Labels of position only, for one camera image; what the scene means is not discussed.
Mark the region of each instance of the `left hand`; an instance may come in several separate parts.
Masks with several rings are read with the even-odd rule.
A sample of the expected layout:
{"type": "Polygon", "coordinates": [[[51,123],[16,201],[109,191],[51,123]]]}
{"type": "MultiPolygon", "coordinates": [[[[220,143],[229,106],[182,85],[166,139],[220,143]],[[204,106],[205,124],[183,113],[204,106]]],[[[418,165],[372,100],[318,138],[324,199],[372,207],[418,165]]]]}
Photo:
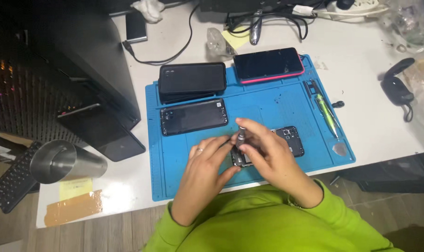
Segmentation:
{"type": "Polygon", "coordinates": [[[171,206],[171,217],[179,225],[190,226],[232,176],[241,170],[232,166],[218,175],[221,163],[235,145],[235,141],[226,143],[227,140],[229,136],[226,135],[211,137],[190,150],[189,161],[171,206]]]}

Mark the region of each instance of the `power strip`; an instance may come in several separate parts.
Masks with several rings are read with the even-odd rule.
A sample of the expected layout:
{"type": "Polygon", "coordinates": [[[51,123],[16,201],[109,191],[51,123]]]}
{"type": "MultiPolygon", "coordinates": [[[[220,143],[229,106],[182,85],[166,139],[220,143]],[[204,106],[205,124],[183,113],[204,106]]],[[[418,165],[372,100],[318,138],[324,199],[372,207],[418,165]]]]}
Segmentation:
{"type": "MultiPolygon", "coordinates": [[[[374,10],[377,10],[379,5],[379,0],[355,0],[355,3],[348,9],[342,10],[337,7],[337,2],[332,1],[327,5],[328,12],[336,12],[336,13],[347,13],[347,14],[362,14],[368,13],[374,10]]],[[[348,18],[355,18],[350,16],[338,16],[338,15],[330,15],[332,20],[343,20],[348,18]]]]}

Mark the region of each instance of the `green sweatshirt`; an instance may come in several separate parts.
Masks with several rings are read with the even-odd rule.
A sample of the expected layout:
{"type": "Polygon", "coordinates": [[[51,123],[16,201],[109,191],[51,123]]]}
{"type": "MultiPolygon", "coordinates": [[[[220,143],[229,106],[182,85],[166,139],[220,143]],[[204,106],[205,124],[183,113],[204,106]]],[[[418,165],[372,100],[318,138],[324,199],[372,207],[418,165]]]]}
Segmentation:
{"type": "Polygon", "coordinates": [[[144,251],[401,251],[315,181],[324,191],[315,208],[264,185],[219,194],[189,227],[173,221],[170,202],[144,251]]]}

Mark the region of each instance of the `keyboard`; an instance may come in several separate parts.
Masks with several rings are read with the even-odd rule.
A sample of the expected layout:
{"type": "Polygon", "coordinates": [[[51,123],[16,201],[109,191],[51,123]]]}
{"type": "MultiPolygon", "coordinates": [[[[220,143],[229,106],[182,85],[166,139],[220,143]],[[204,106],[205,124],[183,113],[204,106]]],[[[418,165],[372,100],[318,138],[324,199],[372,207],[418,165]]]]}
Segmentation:
{"type": "Polygon", "coordinates": [[[41,143],[33,142],[0,177],[0,209],[3,213],[11,212],[25,195],[37,186],[37,181],[30,173],[30,163],[41,146],[41,143]]]}

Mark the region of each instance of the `right hand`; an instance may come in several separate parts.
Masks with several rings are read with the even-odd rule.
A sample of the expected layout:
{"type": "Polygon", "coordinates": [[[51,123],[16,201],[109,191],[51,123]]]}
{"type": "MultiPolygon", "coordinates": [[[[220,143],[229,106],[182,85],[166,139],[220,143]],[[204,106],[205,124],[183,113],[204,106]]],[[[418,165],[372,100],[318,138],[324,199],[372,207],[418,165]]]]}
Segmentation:
{"type": "Polygon", "coordinates": [[[287,141],[265,126],[246,118],[235,122],[246,128],[246,143],[240,150],[248,155],[260,175],[278,189],[291,194],[304,208],[316,207],[323,198],[323,191],[296,163],[287,141]],[[254,148],[260,148],[263,155],[254,148]]]}

